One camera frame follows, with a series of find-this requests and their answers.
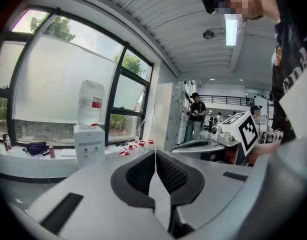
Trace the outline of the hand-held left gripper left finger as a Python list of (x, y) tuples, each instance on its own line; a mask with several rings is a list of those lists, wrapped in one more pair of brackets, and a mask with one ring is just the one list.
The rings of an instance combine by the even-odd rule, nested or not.
[(42, 194), (28, 215), (63, 240), (169, 240), (149, 187), (153, 150), (86, 166)]

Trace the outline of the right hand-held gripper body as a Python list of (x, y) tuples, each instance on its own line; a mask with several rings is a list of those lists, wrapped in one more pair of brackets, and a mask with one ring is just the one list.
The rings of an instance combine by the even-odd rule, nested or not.
[(209, 138), (227, 148), (236, 148), (233, 164), (243, 165), (258, 142), (256, 124), (250, 111), (237, 113), (213, 126)]

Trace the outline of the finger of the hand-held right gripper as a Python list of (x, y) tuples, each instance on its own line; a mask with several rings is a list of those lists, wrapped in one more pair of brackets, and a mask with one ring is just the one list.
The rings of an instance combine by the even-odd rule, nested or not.
[(226, 153), (225, 152), (202, 152), (200, 154), (200, 159), (203, 161), (210, 161), (210, 162), (225, 162)]
[(193, 140), (174, 146), (173, 153), (210, 153), (225, 150), (226, 147), (210, 139)]

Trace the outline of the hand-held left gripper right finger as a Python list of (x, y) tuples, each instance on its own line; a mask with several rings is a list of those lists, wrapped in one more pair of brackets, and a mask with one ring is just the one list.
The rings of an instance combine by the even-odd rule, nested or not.
[(156, 172), (170, 198), (168, 232), (179, 239), (211, 222), (238, 194), (252, 169), (156, 151)]

